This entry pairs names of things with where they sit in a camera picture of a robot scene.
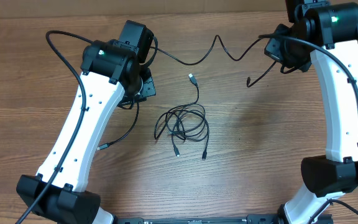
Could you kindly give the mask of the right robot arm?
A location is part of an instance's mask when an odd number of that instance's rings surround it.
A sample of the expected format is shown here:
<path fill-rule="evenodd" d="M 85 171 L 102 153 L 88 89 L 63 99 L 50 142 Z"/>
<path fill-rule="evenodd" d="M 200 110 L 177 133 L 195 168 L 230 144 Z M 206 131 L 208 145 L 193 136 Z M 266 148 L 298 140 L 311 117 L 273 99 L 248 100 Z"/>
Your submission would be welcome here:
<path fill-rule="evenodd" d="M 278 209 L 280 223 L 329 223 L 322 213 L 358 187 L 358 4 L 286 2 L 289 25 L 267 34 L 266 56 L 282 73 L 318 76 L 326 149 L 301 162 L 303 185 Z"/>

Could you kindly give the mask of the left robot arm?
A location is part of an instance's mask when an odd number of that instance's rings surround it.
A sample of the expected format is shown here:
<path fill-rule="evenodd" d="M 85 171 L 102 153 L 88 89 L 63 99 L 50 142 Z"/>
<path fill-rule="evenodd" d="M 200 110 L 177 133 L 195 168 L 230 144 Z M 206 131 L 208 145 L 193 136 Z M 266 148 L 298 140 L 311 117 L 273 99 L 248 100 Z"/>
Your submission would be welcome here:
<path fill-rule="evenodd" d="M 116 108 L 127 110 L 156 94 L 150 65 L 157 39 L 145 25 L 127 21 L 118 39 L 89 41 L 78 90 L 65 124 L 35 175 L 20 177 L 16 191 L 34 213 L 56 223 L 113 223 L 98 194 L 87 191 L 100 139 Z"/>

